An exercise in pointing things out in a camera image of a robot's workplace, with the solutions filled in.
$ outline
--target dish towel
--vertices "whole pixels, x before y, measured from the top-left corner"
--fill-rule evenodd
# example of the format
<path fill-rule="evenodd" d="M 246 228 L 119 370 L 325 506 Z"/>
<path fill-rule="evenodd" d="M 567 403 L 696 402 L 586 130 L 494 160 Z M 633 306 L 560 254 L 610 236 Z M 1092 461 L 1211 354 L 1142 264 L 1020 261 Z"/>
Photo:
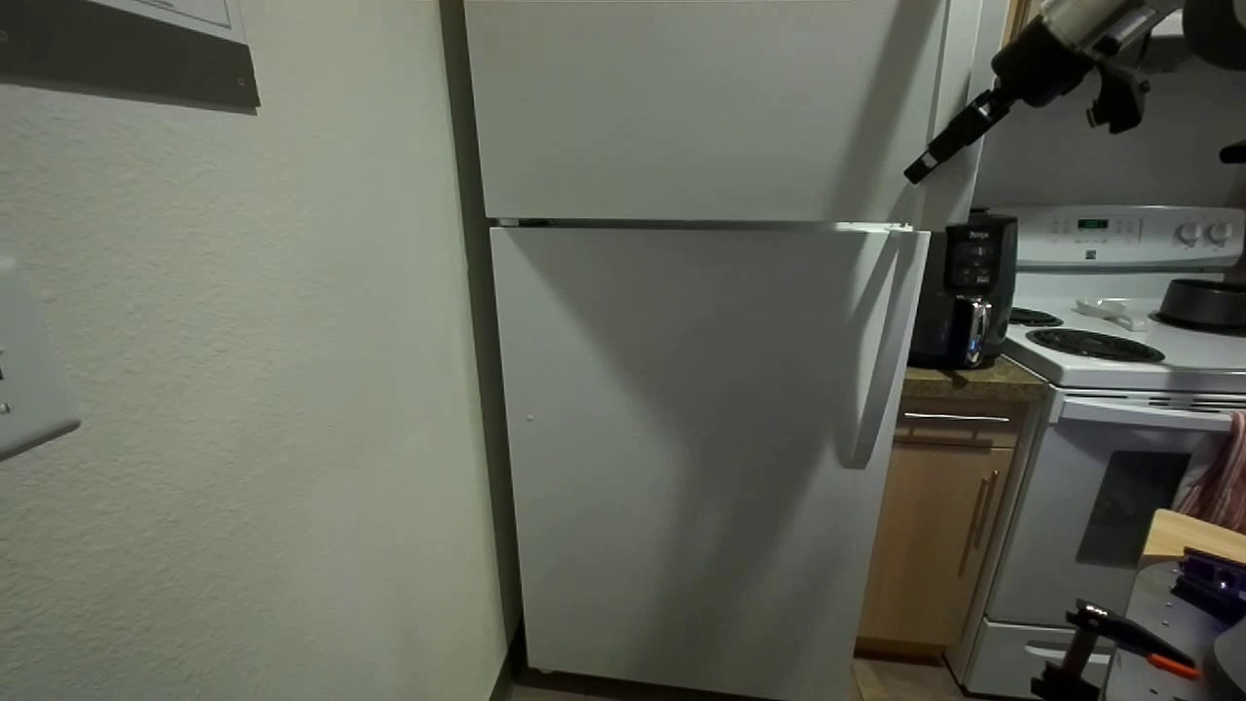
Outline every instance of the dish towel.
<path fill-rule="evenodd" d="M 1234 412 L 1229 442 L 1190 488 L 1177 513 L 1246 533 L 1246 412 Z"/>

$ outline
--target light switch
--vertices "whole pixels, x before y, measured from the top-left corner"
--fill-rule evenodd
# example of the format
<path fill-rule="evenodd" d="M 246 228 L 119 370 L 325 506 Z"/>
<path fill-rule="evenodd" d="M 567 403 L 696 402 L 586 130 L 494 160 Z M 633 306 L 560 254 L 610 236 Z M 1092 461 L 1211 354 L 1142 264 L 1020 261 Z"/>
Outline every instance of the light switch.
<path fill-rule="evenodd" d="M 0 258 L 0 461 L 78 427 L 74 401 L 35 300 Z"/>

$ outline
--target stove control knob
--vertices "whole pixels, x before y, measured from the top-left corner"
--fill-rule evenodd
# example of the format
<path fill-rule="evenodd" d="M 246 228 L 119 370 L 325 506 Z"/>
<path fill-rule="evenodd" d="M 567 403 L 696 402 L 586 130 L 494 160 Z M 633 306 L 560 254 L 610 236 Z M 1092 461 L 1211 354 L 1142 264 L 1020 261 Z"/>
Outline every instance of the stove control knob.
<path fill-rule="evenodd" d="M 1215 243 L 1216 245 L 1224 245 L 1229 243 L 1229 239 L 1234 237 L 1234 224 L 1221 222 L 1219 224 L 1211 224 L 1207 227 L 1207 240 Z"/>
<path fill-rule="evenodd" d="M 1202 225 L 1196 223 L 1181 224 L 1176 229 L 1176 239 L 1186 245 L 1194 245 L 1202 237 Z"/>

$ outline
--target black pan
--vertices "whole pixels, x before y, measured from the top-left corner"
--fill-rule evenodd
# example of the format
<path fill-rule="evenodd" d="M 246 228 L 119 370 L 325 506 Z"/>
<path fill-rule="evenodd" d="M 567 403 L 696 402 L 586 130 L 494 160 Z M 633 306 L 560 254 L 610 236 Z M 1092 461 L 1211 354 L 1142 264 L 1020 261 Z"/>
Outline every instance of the black pan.
<path fill-rule="evenodd" d="M 1204 330 L 1246 329 L 1246 284 L 1174 279 L 1156 313 L 1161 321 Z"/>

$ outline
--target air fryer handle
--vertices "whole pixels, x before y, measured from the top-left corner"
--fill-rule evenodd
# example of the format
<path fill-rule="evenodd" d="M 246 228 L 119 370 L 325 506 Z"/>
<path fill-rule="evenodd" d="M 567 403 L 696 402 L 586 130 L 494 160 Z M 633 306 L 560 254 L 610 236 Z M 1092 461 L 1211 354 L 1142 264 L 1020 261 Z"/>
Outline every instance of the air fryer handle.
<path fill-rule="evenodd" d="M 952 327 L 966 329 L 964 347 L 958 354 L 967 369 L 977 369 L 984 360 L 987 332 L 991 329 L 991 301 L 982 296 L 957 296 Z"/>

